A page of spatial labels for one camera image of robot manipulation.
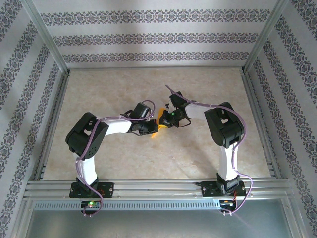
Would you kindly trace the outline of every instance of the patterned wall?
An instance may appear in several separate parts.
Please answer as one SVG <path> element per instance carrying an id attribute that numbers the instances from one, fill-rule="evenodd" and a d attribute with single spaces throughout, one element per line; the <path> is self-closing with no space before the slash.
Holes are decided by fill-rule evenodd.
<path id="1" fill-rule="evenodd" d="M 44 148 L 62 73 L 18 0 L 0 0 L 0 237 Z"/>
<path id="2" fill-rule="evenodd" d="M 249 76 L 282 174 L 317 237 L 317 3 L 292 0 Z"/>
<path id="3" fill-rule="evenodd" d="M 69 68 L 243 66 L 276 0 L 36 0 Z"/>

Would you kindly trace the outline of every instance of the wire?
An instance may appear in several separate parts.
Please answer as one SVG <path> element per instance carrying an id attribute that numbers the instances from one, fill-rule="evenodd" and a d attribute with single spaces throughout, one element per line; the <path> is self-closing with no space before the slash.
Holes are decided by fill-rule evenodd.
<path id="1" fill-rule="evenodd" d="M 197 106 L 202 106 L 202 107 L 207 107 L 207 108 L 221 108 L 221 109 L 224 109 L 224 110 L 227 110 L 228 112 L 231 112 L 233 114 L 235 114 L 235 116 L 238 117 L 238 119 L 241 121 L 243 127 L 244 127 L 244 134 L 241 138 L 241 140 L 235 145 L 233 146 L 232 148 L 232 157 L 231 157 L 231 164 L 232 164 L 232 168 L 233 170 L 240 176 L 244 176 L 244 177 L 247 177 L 249 180 L 250 180 L 250 188 L 246 194 L 246 196 L 244 197 L 244 199 L 242 200 L 242 202 L 240 203 L 240 205 L 234 210 L 234 211 L 230 211 L 228 209 L 223 209 L 223 210 L 226 210 L 227 213 L 226 214 L 233 214 L 235 212 L 237 212 L 242 206 L 243 204 L 245 203 L 245 201 L 247 200 L 248 196 L 250 195 L 250 192 L 252 190 L 252 187 L 253 187 L 253 180 L 252 178 L 249 176 L 249 175 L 245 175 L 245 174 L 242 174 L 240 173 L 239 171 L 237 171 L 234 167 L 234 154 L 235 154 L 235 150 L 238 148 L 238 146 L 244 141 L 245 137 L 247 136 L 247 125 L 245 123 L 245 121 L 243 120 L 243 118 L 238 114 L 236 113 L 234 110 L 230 109 L 230 108 L 227 108 L 227 107 L 224 107 L 224 106 L 221 106 L 221 105 L 213 105 L 213 104 L 204 104 L 204 103 L 198 103 L 198 102 L 193 102 L 193 101 L 190 101 L 188 100 L 187 98 L 184 98 L 182 95 L 176 93 L 175 91 L 173 91 L 168 85 L 165 85 L 166 88 L 168 88 L 170 90 L 170 92 L 172 94 L 175 94 L 177 95 L 178 97 L 184 99 L 186 102 L 188 103 L 192 103 L 192 104 L 195 104 Z"/>
<path id="2" fill-rule="evenodd" d="M 100 122 L 102 122 L 102 121 L 107 121 L 107 120 L 113 120 L 113 119 L 125 119 L 125 120 L 127 120 L 127 121 L 140 121 L 140 120 L 147 120 L 147 119 L 149 119 L 149 118 L 152 118 L 153 115 L 154 115 L 154 112 L 155 112 L 155 108 L 156 108 L 155 103 L 154 103 L 153 101 L 151 101 L 151 100 L 144 100 L 142 103 L 144 103 L 144 102 L 149 102 L 149 103 L 151 103 L 151 104 L 153 105 L 153 109 L 152 109 L 151 113 L 150 113 L 147 117 L 145 117 L 145 118 L 138 118 L 138 119 L 137 119 L 137 118 L 126 118 L 126 117 L 124 117 L 124 116 L 117 116 L 117 117 L 101 118 L 100 120 L 98 120 L 98 121 L 96 122 L 94 128 L 93 128 L 93 131 L 92 131 L 91 134 L 90 134 L 90 137 L 89 137 L 89 140 L 88 140 L 88 143 L 87 143 L 87 145 L 86 145 L 85 150 L 83 151 L 82 155 L 76 159 L 76 163 L 75 163 L 75 165 L 76 165 L 76 171 L 77 171 L 77 174 L 78 174 L 79 178 L 81 178 L 81 182 L 83 182 L 83 184 L 84 184 L 86 187 L 88 187 L 91 191 L 93 191 L 95 194 L 97 194 L 97 195 L 99 196 L 99 198 L 100 198 L 100 206 L 99 206 L 99 209 L 98 209 L 96 212 L 94 212 L 93 214 L 90 214 L 89 217 L 92 217 L 92 216 L 96 215 L 97 213 L 99 213 L 99 212 L 101 211 L 101 209 L 102 209 L 102 207 L 103 207 L 103 205 L 104 205 L 104 198 L 103 198 L 103 196 L 102 196 L 97 190 L 95 190 L 94 188 L 92 188 L 92 187 L 91 187 L 89 184 L 87 184 L 86 181 L 82 178 L 82 174 L 81 174 L 81 172 L 80 172 L 78 162 L 81 161 L 81 160 L 83 160 L 83 158 L 85 157 L 86 153 L 88 152 L 89 147 L 90 147 L 90 145 L 91 145 L 91 143 L 92 143 L 92 141 L 93 141 L 94 135 L 95 135 L 95 133 L 96 133 L 97 127 L 98 127 L 98 125 L 99 125 Z M 85 211 L 86 211 L 86 207 L 85 207 L 84 210 L 83 210 L 84 216 L 87 215 L 87 214 L 85 213 Z"/>

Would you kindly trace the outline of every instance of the enclosure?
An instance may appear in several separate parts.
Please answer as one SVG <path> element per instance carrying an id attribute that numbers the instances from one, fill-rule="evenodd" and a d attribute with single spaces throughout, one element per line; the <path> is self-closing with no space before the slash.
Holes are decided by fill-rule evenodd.
<path id="1" fill-rule="evenodd" d="M 316 4 L 1 0 L 1 237 L 317 237 Z M 157 118 L 166 84 L 245 120 L 246 203 L 223 217 L 195 185 L 216 181 L 220 154 L 192 119 L 107 136 L 95 164 L 113 196 L 83 218 L 67 134 L 85 112 L 117 116 L 148 99 Z"/>

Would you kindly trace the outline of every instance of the beige floor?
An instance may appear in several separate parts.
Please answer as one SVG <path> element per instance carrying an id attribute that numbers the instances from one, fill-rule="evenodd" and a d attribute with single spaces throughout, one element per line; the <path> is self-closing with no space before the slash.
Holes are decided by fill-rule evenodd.
<path id="1" fill-rule="evenodd" d="M 248 126 L 238 169 L 253 177 L 269 176 L 238 69 L 160 68 L 71 72 L 44 179 L 75 179 L 75 160 L 65 137 L 83 113 L 117 116 L 145 99 L 162 108 L 170 96 L 165 84 L 202 103 L 230 102 Z M 218 150 L 207 123 L 193 119 L 185 128 L 161 129 L 154 138 L 107 136 L 96 154 L 96 171 L 100 179 L 215 178 Z"/>

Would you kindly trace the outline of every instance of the black mounting plate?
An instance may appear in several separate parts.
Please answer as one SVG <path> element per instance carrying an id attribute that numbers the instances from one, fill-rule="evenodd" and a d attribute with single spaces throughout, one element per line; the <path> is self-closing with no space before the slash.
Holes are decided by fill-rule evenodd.
<path id="1" fill-rule="evenodd" d="M 114 183 L 112 182 L 99 182 L 97 191 L 102 195 L 103 198 L 112 198 Z M 70 198 L 99 198 L 95 193 L 90 195 L 86 192 L 77 182 L 73 182 L 69 192 Z"/>
<path id="2" fill-rule="evenodd" d="M 202 188 L 203 197 L 223 197 L 217 187 L 217 181 L 197 182 L 196 185 Z M 243 187 L 245 188 L 244 183 L 242 181 L 239 181 L 239 185 L 234 188 L 237 196 L 245 196 L 247 194 L 245 189 L 242 190 Z"/>

